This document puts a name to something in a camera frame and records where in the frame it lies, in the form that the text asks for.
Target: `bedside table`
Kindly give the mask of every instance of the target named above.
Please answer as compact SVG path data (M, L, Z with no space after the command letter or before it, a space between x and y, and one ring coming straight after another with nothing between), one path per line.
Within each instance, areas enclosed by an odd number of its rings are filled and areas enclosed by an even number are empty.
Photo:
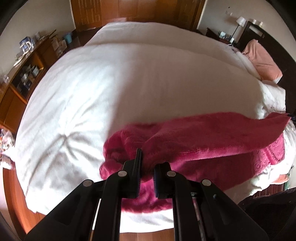
M219 42L222 42L222 43L225 43L227 45L230 45L230 46L234 46L235 47L235 45L237 44L235 41L233 41L233 43L231 43L227 39L220 38L218 32L213 31L213 30L211 30L209 28L207 28L206 36L209 37L209 38L215 39L215 40L217 40Z

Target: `electric kettle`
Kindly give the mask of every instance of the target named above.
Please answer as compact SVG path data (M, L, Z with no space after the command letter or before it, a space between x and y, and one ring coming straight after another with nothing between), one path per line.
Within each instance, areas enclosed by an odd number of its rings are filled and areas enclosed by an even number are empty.
M30 37L25 37L21 42L20 42L20 48L22 49L23 53L26 54L32 49L33 45L31 43L31 38Z

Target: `blue bucket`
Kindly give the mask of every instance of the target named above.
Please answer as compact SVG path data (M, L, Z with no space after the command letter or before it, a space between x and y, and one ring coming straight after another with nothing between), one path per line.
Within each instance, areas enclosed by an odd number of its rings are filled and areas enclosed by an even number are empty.
M72 33L64 35L64 40L66 40L67 44L72 43Z

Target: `wall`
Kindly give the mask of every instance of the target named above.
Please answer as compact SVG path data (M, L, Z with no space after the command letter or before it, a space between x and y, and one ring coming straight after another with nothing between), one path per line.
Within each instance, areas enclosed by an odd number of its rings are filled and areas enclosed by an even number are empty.
M237 24L235 20L243 16L247 21L256 19L263 22L263 29L275 38L296 60L296 41L277 11L265 0L208 0L199 30L206 33L206 28L224 31L231 35ZM243 32L237 29L234 38L237 41Z
M12 17L0 36L1 69L8 73L20 52L19 42L40 31L62 36L75 29L69 0L29 0Z

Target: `headboard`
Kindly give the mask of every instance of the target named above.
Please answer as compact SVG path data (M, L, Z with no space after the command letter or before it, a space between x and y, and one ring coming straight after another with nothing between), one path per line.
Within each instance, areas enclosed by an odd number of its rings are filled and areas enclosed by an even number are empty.
M249 21L236 47L243 51L252 39L258 40L282 71L278 85L286 90L286 111L296 114L296 62L269 33Z

